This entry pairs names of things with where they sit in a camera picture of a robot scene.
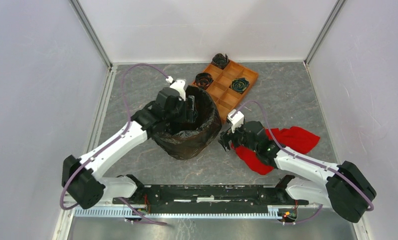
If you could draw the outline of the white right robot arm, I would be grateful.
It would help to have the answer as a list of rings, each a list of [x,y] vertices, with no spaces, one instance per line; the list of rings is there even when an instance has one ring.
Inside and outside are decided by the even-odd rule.
[[[275,191],[282,204],[292,200],[318,203],[352,223],[375,209],[377,192],[354,163],[337,164],[309,157],[281,144],[275,136],[268,137],[269,134],[270,130],[259,121],[229,124],[218,142],[225,150],[245,147],[259,163],[295,174]]]

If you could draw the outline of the black plastic trash bag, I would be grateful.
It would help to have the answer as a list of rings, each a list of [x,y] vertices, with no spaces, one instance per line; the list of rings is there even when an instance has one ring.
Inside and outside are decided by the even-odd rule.
[[[194,123],[169,123],[164,131],[152,136],[152,139],[171,157],[177,160],[189,160],[196,157],[221,130],[222,123],[211,96],[203,89],[188,86],[188,96],[195,97],[198,113]]]

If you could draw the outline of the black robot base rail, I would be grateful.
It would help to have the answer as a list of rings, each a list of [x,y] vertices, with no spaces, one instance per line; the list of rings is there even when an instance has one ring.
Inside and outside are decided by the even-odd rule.
[[[272,207],[309,204],[274,185],[142,185],[125,199],[148,217],[279,217]]]

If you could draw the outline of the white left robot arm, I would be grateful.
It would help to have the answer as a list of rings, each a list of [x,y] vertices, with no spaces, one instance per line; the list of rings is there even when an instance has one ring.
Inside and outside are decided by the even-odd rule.
[[[68,156],[63,161],[63,193],[75,205],[89,209],[104,199],[123,197],[132,204],[143,200],[144,190],[134,178],[104,177],[107,170],[136,146],[155,140],[171,124],[192,124],[198,113],[195,97],[188,94],[192,86],[176,89],[165,87],[156,99],[130,116],[127,123],[112,137],[80,157]]]

